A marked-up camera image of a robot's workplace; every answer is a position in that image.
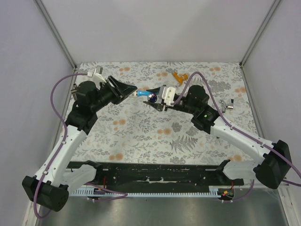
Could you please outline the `blue plastic faucet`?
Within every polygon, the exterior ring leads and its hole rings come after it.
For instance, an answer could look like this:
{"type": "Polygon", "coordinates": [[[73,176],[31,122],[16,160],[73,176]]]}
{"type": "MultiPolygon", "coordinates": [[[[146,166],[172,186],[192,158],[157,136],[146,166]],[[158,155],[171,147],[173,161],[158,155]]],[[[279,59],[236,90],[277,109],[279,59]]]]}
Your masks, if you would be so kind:
{"type": "Polygon", "coordinates": [[[137,91],[138,97],[147,97],[148,102],[155,103],[158,99],[157,94],[151,91],[146,90],[138,90],[137,91]]]}

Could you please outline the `white plastic elbow fitting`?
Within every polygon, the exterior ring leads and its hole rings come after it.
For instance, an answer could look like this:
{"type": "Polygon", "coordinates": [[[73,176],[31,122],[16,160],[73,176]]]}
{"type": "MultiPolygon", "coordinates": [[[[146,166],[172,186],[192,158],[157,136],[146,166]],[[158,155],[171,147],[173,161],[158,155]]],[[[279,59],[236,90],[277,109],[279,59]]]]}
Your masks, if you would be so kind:
{"type": "Polygon", "coordinates": [[[138,93],[137,92],[132,93],[131,97],[138,97],[138,93]]]}

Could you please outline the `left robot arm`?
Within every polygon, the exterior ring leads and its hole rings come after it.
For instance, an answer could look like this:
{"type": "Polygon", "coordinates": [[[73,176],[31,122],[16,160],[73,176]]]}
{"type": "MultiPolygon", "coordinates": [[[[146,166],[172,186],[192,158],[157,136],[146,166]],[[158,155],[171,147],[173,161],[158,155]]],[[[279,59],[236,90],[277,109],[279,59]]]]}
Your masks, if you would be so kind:
{"type": "Polygon", "coordinates": [[[87,138],[98,117],[97,112],[108,104],[117,105],[137,90],[109,76],[95,76],[92,81],[74,84],[71,91],[74,104],[66,120],[62,120],[64,134],[34,176],[26,176],[22,186],[35,206],[60,211],[69,195],[88,182],[103,181],[101,165],[93,161],[83,163],[69,174],[65,170],[80,144],[87,138]]]}

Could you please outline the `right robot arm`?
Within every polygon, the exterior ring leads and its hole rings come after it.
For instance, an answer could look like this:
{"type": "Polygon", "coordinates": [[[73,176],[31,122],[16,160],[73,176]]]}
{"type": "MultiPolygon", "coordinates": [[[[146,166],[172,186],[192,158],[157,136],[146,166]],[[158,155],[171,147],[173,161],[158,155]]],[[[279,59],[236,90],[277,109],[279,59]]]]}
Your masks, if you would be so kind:
{"type": "Polygon", "coordinates": [[[146,104],[157,111],[173,109],[192,114],[191,122],[200,131],[222,138],[251,157],[250,161],[224,160],[217,168],[216,182],[227,185],[235,179],[257,179],[271,189],[277,189],[291,168],[288,144],[279,140],[273,143],[235,127],[220,116],[209,104],[209,95],[199,85],[188,89],[186,96],[179,96],[175,88],[162,86],[147,90],[146,104]]]}

